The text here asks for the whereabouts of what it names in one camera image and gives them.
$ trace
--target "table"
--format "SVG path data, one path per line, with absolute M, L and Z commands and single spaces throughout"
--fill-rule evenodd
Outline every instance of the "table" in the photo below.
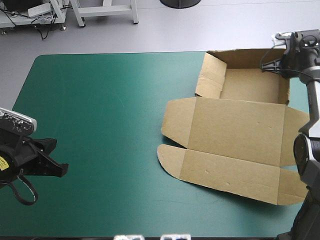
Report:
M 204 52 L 39 56 L 13 110 L 37 119 L 34 138 L 56 138 L 63 178 L 30 176 L 33 206 L 1 189 L 0 236 L 104 237 L 190 233 L 274 237 L 300 204 L 274 206 L 179 181 L 157 159 L 169 100 L 193 97 Z M 307 111 L 292 81 L 291 105 Z

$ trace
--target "cardboard box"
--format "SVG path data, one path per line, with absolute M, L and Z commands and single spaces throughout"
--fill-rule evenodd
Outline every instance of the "cardboard box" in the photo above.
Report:
M 289 80 L 259 69 L 267 49 L 209 51 L 195 94 L 169 101 L 158 158 L 173 177 L 274 205 L 302 202 L 293 142 L 309 115 L 288 107 Z M 274 49 L 269 60 L 280 58 Z

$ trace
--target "box side panel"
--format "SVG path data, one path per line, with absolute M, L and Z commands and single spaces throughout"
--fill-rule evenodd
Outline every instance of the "box side panel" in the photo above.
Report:
M 235 49 L 226 51 L 208 51 L 212 56 L 228 64 L 228 69 L 259 69 L 260 60 L 269 49 Z M 284 49 L 273 49 L 263 63 L 280 59 Z
M 290 80 L 285 79 L 278 75 L 279 77 L 279 95 L 278 103 L 279 104 L 289 104 L 289 94 L 290 94 Z
M 257 68 L 227 69 L 220 98 L 278 104 L 279 86 L 279 76 L 270 72 Z
M 279 166 L 285 107 L 198 97 L 187 148 Z
M 280 170 L 278 205 L 290 205 L 303 202 L 307 195 L 306 185 L 299 174 L 287 169 Z
M 206 98 L 220 98 L 227 64 L 206 53 L 196 85 L 195 94 Z
M 193 121 L 196 97 L 171 100 L 166 106 L 161 132 L 178 144 L 187 147 Z
M 187 149 L 180 178 L 219 191 L 277 204 L 279 167 Z
M 296 164 L 294 157 L 294 141 L 299 134 L 299 129 L 309 121 L 309 114 L 303 111 L 285 108 L 283 137 L 281 146 L 281 166 L 292 166 Z

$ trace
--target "gray floor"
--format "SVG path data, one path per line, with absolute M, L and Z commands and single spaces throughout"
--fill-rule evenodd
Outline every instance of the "gray floor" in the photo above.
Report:
M 44 41 L 31 28 L 0 36 L 0 106 L 13 107 L 40 55 L 269 48 L 274 33 L 320 28 L 320 0 L 202 0 L 181 10 L 159 0 L 136 1 L 139 24 L 130 16 L 109 16 L 88 18 L 79 28 L 71 11 L 67 31 L 51 32 Z M 81 1 L 84 6 L 99 2 Z

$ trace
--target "cable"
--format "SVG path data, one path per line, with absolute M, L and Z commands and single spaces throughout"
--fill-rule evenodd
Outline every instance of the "cable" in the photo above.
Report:
M 52 31 L 52 25 L 55 24 L 56 19 L 57 19 L 57 15 L 54 14 L 54 17 L 52 18 L 52 20 L 51 20 L 51 22 L 50 22 L 50 26 L 48 27 L 45 36 L 44 36 L 43 32 L 42 32 L 40 29 L 38 29 L 38 28 L 33 24 L 36 20 L 38 20 L 38 18 L 34 19 L 34 20 L 31 22 L 31 25 L 34 26 L 35 30 L 37 30 L 37 31 L 40 33 L 41 39 L 42 39 L 42 40 L 45 40 L 45 39 L 48 37 L 49 32 Z
M 266 56 L 270 53 L 270 51 L 272 49 L 274 49 L 275 47 L 277 46 L 282 46 L 283 44 L 279 44 L 279 45 L 274 45 L 273 47 L 271 47 L 263 56 L 262 58 L 260 59 L 260 69 L 263 71 L 263 72 L 269 72 L 269 73 L 274 73 L 274 74 L 280 74 L 281 72 L 292 72 L 292 73 L 298 73 L 298 74 L 302 74 L 302 75 L 305 75 L 309 78 L 311 78 L 312 80 L 314 81 L 317 81 L 317 82 L 320 82 L 320 80 L 318 79 L 314 79 L 313 76 L 305 73 L 305 72 L 302 72 L 302 71 L 299 71 L 299 70 L 294 70 L 294 69 L 276 69 L 276 70 L 268 70 L 268 69 L 263 69 L 263 60 L 266 58 Z
M 298 70 L 293 70 L 293 69 L 277 69 L 277 70 L 266 70 L 266 69 L 264 69 L 263 71 L 270 72 L 270 73 L 275 73 L 275 74 L 278 74 L 278 72 L 293 72 L 293 73 L 298 73 L 298 74 L 305 75 L 305 76 L 307 76 L 309 78 L 312 78 L 312 80 L 316 80 L 316 79 L 314 79 L 313 76 L 311 76 L 311 75 L 309 75 L 309 74 L 307 74 L 307 73 L 305 73 L 303 71 L 298 71 Z
M 21 169 L 19 174 L 17 175 L 17 178 L 23 182 L 27 188 L 30 190 L 30 192 L 32 193 L 33 195 L 33 201 L 27 201 L 25 199 L 23 199 L 21 196 L 20 196 L 20 193 L 18 192 L 16 186 L 10 182 L 10 181 L 5 181 L 5 180 L 0 180 L 0 185 L 5 185 L 5 186 L 8 186 L 12 189 L 13 191 L 13 195 L 15 196 L 15 198 L 20 202 L 22 203 L 23 205 L 26 205 L 26 206 L 30 206 L 30 205 L 33 205 L 37 200 L 38 200 L 38 193 L 37 191 L 35 190 L 34 186 L 31 184 L 31 182 L 28 181 L 28 179 L 26 179 L 24 177 L 24 170 Z
M 0 8 L 0 11 L 3 12 L 3 13 L 6 15 L 6 17 L 10 20 L 10 22 L 11 22 L 15 27 L 17 26 L 17 25 L 14 23 L 14 21 L 12 21 L 11 17 L 8 16 L 8 14 L 6 13 L 5 10 L 3 10 L 3 9 Z

